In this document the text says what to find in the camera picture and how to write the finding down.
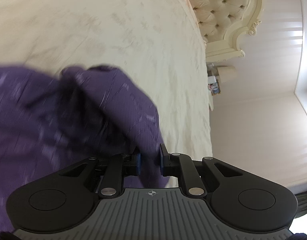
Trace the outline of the cream tufted headboard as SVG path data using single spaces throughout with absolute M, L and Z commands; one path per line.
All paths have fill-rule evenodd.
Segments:
M 205 43 L 207 63 L 244 57 L 243 35 L 254 36 L 264 0 L 189 0 Z

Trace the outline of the cream embroidered bedspread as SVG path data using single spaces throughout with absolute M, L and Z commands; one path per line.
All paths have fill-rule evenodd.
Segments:
M 122 70 L 155 104 L 166 148 L 211 152 L 205 46 L 188 0 L 0 0 L 0 66 L 59 77 Z

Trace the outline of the white table lamp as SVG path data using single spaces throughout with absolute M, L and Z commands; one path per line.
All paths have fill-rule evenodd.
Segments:
M 220 66 L 217 68 L 217 72 L 221 83 L 232 81 L 237 77 L 236 68 L 233 66 Z

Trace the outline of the purple patterned hooded garment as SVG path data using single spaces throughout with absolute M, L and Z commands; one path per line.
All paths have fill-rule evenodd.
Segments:
M 0 233 L 13 226 L 9 195 L 96 155 L 141 154 L 127 187 L 165 187 L 156 163 L 163 143 L 155 104 L 119 68 L 66 67 L 59 77 L 0 66 Z

